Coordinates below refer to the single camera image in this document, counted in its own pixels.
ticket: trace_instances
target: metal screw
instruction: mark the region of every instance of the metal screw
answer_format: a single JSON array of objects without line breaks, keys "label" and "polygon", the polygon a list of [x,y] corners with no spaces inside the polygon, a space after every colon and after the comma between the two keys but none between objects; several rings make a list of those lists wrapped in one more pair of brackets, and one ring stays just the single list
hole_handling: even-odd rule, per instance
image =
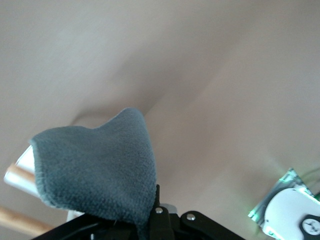
[{"label": "metal screw", "polygon": [[189,221],[194,221],[194,220],[196,220],[196,216],[193,215],[192,213],[188,213],[186,215],[186,219],[188,219]]},{"label": "metal screw", "polygon": [[164,211],[162,210],[161,207],[157,207],[157,208],[155,209],[155,212],[156,212],[157,214],[162,214]]}]

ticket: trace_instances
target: ceiling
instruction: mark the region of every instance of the ceiling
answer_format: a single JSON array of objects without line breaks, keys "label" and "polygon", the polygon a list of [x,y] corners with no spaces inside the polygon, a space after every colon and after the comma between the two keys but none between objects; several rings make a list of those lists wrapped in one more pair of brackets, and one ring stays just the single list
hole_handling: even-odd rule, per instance
[{"label": "ceiling", "polygon": [[[0,2],[0,173],[49,128],[145,115],[161,202],[246,240],[293,167],[320,167],[320,1]],[[319,172],[305,179],[311,190]],[[66,214],[0,182],[0,205]],[[0,227],[0,239],[28,236]]]}]

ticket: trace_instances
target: wooden pole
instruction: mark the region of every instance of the wooden pole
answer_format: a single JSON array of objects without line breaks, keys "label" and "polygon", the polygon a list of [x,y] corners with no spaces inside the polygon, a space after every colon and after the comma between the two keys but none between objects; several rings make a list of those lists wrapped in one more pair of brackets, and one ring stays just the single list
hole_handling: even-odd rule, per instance
[{"label": "wooden pole", "polygon": [[54,228],[49,224],[1,206],[0,225],[32,237],[42,235]]},{"label": "wooden pole", "polygon": [[35,175],[33,175],[32,173],[22,169],[21,167],[15,165],[14,163],[12,163],[8,169],[7,169],[7,173],[14,173],[18,176],[20,176],[21,178],[28,180],[32,183],[35,183]]}]

